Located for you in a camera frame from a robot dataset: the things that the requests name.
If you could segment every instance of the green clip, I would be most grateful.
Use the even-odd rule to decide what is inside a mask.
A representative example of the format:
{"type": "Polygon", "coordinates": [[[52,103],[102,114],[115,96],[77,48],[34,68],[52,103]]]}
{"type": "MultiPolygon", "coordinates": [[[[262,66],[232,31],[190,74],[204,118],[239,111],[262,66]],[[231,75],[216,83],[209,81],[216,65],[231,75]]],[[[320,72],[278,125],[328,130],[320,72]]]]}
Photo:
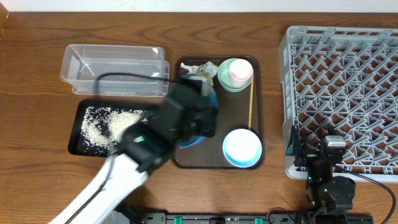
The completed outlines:
{"type": "Polygon", "coordinates": [[[263,220],[262,218],[255,218],[254,219],[254,224],[262,224],[263,220]]]}
{"type": "Polygon", "coordinates": [[[174,217],[174,224],[182,224],[182,217],[174,217]]]}

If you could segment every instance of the dark brown tray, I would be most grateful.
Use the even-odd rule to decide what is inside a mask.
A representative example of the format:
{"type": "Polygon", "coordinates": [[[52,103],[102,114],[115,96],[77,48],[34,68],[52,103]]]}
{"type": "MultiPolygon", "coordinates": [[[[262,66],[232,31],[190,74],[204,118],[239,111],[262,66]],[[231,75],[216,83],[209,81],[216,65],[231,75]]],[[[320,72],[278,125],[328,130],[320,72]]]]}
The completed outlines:
{"type": "Polygon", "coordinates": [[[260,63],[248,55],[188,55],[180,58],[175,64],[175,77],[186,75],[188,71],[181,68],[185,65],[203,65],[208,61],[220,65],[229,58],[241,58],[249,61],[254,69],[253,84],[238,93],[226,91],[219,83],[217,77],[213,78],[214,89],[217,94],[219,108],[218,128],[216,135],[206,139],[196,146],[188,148],[177,148],[172,157],[173,163],[183,169],[257,169],[264,163],[264,133],[262,122],[262,100],[261,100],[261,69],[260,63]],[[222,145],[225,136],[238,128],[250,128],[256,133],[262,144],[262,154],[259,161],[251,167],[239,168],[230,164],[223,154],[222,145]]]}

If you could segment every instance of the black tray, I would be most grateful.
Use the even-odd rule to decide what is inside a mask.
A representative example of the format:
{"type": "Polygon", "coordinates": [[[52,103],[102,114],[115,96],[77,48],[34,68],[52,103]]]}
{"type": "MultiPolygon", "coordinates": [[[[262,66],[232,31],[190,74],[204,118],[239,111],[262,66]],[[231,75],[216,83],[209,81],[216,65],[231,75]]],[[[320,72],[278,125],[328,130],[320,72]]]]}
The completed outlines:
{"type": "Polygon", "coordinates": [[[253,84],[238,93],[226,91],[219,83],[217,77],[213,78],[214,89],[219,101],[219,119],[216,135],[206,139],[196,146],[188,148],[177,148],[172,157],[173,163],[183,169],[257,169],[264,163],[264,135],[262,121],[262,100],[261,100],[261,70],[260,63],[248,55],[188,55],[180,58],[175,64],[175,77],[186,75],[188,71],[181,68],[185,65],[203,65],[208,61],[220,65],[229,58],[241,58],[249,61],[254,69],[253,84]],[[256,133],[262,144],[262,154],[259,161],[251,167],[239,168],[231,165],[224,157],[222,145],[225,136],[237,128],[249,128],[256,133]]]}
{"type": "Polygon", "coordinates": [[[72,133],[69,139],[68,151],[72,155],[79,156],[98,156],[107,157],[106,150],[98,150],[97,148],[87,148],[83,145],[84,137],[81,135],[81,125],[84,115],[89,106],[95,108],[112,108],[125,110],[144,110],[150,111],[157,108],[153,103],[138,103],[131,101],[104,101],[104,100],[83,100],[77,107],[75,122],[72,127],[72,133]]]}

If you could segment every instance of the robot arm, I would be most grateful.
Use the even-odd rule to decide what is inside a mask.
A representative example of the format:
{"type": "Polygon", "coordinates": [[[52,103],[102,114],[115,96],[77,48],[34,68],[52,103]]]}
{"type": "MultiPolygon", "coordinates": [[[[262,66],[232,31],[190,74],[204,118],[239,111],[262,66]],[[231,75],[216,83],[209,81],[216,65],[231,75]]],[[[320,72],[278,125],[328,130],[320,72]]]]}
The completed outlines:
{"type": "Polygon", "coordinates": [[[136,123],[125,130],[118,156],[107,158],[86,189],[50,223],[101,223],[168,161],[177,142],[213,137],[218,109],[210,102],[209,88],[200,77],[181,78],[147,124],[136,123]]]}

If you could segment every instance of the wood grain surface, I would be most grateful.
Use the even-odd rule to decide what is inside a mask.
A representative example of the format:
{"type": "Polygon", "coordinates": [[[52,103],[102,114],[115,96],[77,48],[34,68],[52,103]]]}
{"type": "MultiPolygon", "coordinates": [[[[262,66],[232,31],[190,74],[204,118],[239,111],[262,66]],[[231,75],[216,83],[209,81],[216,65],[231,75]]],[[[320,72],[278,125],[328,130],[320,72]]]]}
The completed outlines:
{"type": "Polygon", "coordinates": [[[3,27],[6,23],[8,15],[9,15],[8,10],[0,2],[0,40],[3,32],[3,27]]]}
{"type": "MultiPolygon", "coordinates": [[[[248,54],[261,63],[265,164],[217,171],[169,162],[127,202],[182,213],[308,208],[305,182],[289,179],[283,165],[277,48],[292,25],[398,28],[398,14],[11,13],[0,41],[0,222],[49,222],[103,163],[67,151],[77,105],[89,98],[59,78],[69,44],[159,46],[171,65],[188,54],[248,54]]],[[[397,184],[388,186],[398,194],[397,184]]],[[[380,223],[390,207],[385,190],[357,184],[353,213],[380,223]]]]}

